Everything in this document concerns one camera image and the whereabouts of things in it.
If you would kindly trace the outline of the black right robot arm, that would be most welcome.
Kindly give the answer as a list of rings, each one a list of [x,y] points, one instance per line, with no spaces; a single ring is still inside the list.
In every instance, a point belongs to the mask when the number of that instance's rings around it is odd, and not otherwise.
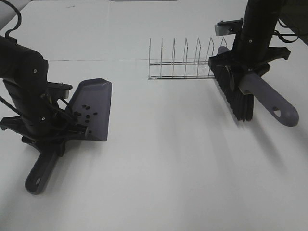
[[[218,36],[235,35],[233,47],[219,47],[217,55],[208,59],[208,66],[238,120],[250,121],[258,100],[281,124],[298,124],[297,110],[262,78],[271,61],[290,55],[285,47],[270,46],[282,5],[281,0],[250,0],[242,19],[215,26]],[[70,131],[76,140],[107,140],[111,94],[112,83],[104,79],[78,85],[70,100],[77,119]]]

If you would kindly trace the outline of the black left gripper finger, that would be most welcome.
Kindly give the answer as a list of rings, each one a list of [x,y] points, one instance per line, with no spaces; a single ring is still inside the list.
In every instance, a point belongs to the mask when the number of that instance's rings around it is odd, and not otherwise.
[[[66,151],[66,139],[52,140],[49,145],[49,151],[56,153],[58,157],[62,157]]]
[[[74,139],[75,140],[91,140],[92,133],[90,132],[89,128],[84,125],[76,125],[74,127]]]

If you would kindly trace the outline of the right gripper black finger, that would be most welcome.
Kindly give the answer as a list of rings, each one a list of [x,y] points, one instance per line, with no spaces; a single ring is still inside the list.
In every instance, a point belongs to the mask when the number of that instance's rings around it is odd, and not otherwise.
[[[268,63],[253,63],[249,65],[249,72],[255,73],[258,76],[263,76],[270,70],[270,65]]]
[[[229,65],[236,65],[237,59],[233,56],[227,56],[227,55],[216,55],[212,56],[208,60],[209,68],[212,72],[216,72],[216,69],[219,66],[229,66]]]

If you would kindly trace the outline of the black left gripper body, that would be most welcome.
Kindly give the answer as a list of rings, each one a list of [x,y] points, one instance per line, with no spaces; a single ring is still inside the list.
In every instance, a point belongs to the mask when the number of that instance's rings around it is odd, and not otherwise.
[[[4,117],[0,122],[2,130],[12,130],[23,136],[23,142],[40,148],[49,146],[52,140],[74,140],[74,127],[78,123],[73,111],[54,105],[20,106],[18,116]]]

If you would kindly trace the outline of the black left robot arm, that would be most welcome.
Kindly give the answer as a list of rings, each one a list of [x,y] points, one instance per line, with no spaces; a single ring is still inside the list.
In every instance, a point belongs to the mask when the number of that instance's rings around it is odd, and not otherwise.
[[[14,105],[4,102],[18,115],[4,117],[2,130],[12,130],[39,150],[56,150],[63,156],[66,142],[86,130],[78,125],[70,106],[59,108],[58,100],[68,98],[72,86],[47,81],[49,64],[35,50],[0,38],[0,78]]]

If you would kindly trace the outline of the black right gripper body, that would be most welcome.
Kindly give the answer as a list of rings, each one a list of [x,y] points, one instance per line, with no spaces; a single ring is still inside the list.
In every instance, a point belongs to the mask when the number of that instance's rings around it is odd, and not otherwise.
[[[236,65],[229,66],[219,66],[219,68],[225,67],[226,69],[234,72],[248,72],[249,65],[253,63],[269,63],[276,59],[287,60],[291,54],[291,51],[286,47],[268,47],[263,55],[260,55],[257,50],[247,51],[241,50],[237,51],[235,49],[229,50],[225,46],[221,46],[218,49],[217,55],[227,55],[233,56],[237,59]]]

